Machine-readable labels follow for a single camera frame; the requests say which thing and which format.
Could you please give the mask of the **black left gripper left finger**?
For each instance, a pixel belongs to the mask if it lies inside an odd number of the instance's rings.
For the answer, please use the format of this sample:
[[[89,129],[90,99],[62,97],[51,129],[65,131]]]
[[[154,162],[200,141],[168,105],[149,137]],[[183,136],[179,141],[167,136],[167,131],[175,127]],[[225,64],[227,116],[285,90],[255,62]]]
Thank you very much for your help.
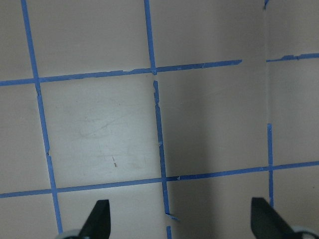
[[[98,200],[81,229],[63,232],[59,239],[109,239],[110,203]]]

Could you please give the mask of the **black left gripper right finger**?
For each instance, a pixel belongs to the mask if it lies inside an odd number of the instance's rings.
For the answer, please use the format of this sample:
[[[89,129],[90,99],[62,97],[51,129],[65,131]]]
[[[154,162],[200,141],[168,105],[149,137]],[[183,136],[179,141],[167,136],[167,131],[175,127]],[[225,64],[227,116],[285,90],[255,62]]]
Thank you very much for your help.
[[[318,234],[307,229],[293,229],[264,199],[251,199],[250,227],[257,239],[317,239]]]

